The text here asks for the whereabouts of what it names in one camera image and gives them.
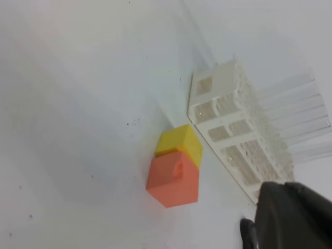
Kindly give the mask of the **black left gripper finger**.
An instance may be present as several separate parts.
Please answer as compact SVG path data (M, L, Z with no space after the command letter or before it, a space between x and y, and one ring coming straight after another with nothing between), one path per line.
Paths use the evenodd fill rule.
M331 248L331 201L301 183L264 182L240 234L243 248Z

